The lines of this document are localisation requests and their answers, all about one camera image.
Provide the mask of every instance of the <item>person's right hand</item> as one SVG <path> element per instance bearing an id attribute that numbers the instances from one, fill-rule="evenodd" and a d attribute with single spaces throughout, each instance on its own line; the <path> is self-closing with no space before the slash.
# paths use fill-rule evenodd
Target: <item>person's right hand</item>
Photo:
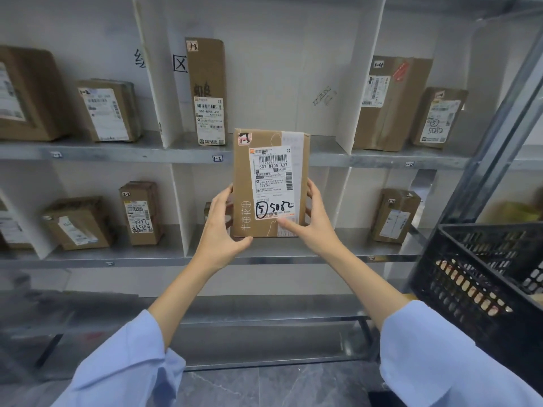
<path id="1" fill-rule="evenodd" d="M 329 253 L 343 247 L 343 244 L 339 241 L 326 215 L 319 189 L 309 178 L 307 179 L 307 186 L 309 188 L 307 195 L 313 202 L 311 209 L 306 208 L 306 214 L 311 217 L 311 223 L 304 227 L 286 218 L 278 218 L 277 223 L 300 237 L 319 256 L 327 256 Z"/>

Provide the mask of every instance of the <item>blue sleeve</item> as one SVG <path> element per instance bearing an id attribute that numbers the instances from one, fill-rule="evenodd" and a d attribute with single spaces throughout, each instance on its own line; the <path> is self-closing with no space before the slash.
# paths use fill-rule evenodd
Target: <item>blue sleeve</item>
<path id="1" fill-rule="evenodd" d="M 83 360 L 52 407 L 145 407 L 151 395 L 157 407 L 172 406 L 184 368 L 144 310 Z"/>
<path id="2" fill-rule="evenodd" d="M 384 321 L 381 374 L 408 407 L 543 406 L 520 377 L 421 301 Z"/>

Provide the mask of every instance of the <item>forearm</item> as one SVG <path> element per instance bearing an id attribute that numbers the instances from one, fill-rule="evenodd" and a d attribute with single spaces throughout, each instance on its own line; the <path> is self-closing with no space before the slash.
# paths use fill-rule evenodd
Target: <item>forearm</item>
<path id="1" fill-rule="evenodd" d="M 345 246 L 335 248 L 332 252 L 324 254 L 323 258 L 355 293 L 379 330 L 389 315 L 409 303 L 409 299 Z"/>
<path id="2" fill-rule="evenodd" d="M 188 263 L 172 284 L 149 307 L 149 312 L 159 324 L 165 349 L 172 342 L 173 335 L 187 312 L 188 306 L 213 274 L 200 267 L 197 261 L 192 260 Z"/>

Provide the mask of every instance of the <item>floor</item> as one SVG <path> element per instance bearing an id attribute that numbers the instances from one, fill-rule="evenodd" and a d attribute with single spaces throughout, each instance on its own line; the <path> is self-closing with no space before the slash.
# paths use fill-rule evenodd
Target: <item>floor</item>
<path id="1" fill-rule="evenodd" d="M 49 407 L 67 385 L 0 386 L 0 405 Z M 367 391 L 385 389 L 377 364 L 363 361 L 196 371 L 184 373 L 176 405 L 370 407 Z"/>

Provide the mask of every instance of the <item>hand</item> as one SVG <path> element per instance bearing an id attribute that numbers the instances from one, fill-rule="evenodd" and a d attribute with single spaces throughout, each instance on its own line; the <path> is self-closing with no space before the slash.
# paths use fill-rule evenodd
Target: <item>hand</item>
<path id="1" fill-rule="evenodd" d="M 231 193 L 232 184 L 217 194 L 211 202 L 204 231 L 192 259 L 212 274 L 226 267 L 253 241 L 252 237 L 234 241 L 228 235 L 224 219 L 227 212 L 227 200 Z"/>
<path id="2" fill-rule="evenodd" d="M 313 201 L 312 208 L 306 208 L 306 214 L 311 218 L 311 224 L 303 227 L 286 218 L 278 218 L 277 223 L 286 230 L 293 232 L 319 256 L 324 257 L 343 247 L 339 241 L 326 211 L 319 189 L 309 178 L 307 179 L 307 196 Z"/>

